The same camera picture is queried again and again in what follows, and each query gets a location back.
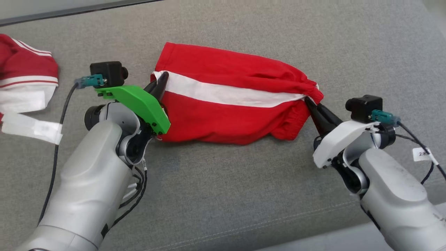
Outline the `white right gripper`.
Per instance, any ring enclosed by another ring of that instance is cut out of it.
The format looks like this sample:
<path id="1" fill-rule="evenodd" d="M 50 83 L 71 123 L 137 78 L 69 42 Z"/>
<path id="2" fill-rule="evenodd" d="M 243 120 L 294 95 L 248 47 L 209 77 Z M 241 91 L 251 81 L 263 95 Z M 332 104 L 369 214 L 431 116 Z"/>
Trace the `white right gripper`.
<path id="1" fill-rule="evenodd" d="M 343 122 L 326 106 L 316 104 L 310 97 L 305 97 L 305 104 L 310 112 L 313 123 L 323 139 L 313 154 L 313 161 L 318 168 L 330 165 L 330 160 L 347 148 L 367 129 L 380 124 L 379 121 L 361 123 L 358 121 Z"/>

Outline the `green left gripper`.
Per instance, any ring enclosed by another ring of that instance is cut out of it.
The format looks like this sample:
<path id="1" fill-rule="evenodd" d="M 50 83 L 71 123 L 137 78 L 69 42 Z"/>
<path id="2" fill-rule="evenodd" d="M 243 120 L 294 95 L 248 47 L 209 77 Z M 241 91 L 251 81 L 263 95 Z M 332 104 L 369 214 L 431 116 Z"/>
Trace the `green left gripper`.
<path id="1" fill-rule="evenodd" d="M 144 90 L 135 85 L 97 88 L 95 91 L 104 99 L 113 99 L 129 108 L 146 124 L 150 124 L 157 135 L 165 135 L 171 123 L 159 102 L 161 102 L 169 79 L 169 72 L 163 71 L 156 81 L 151 81 Z"/>

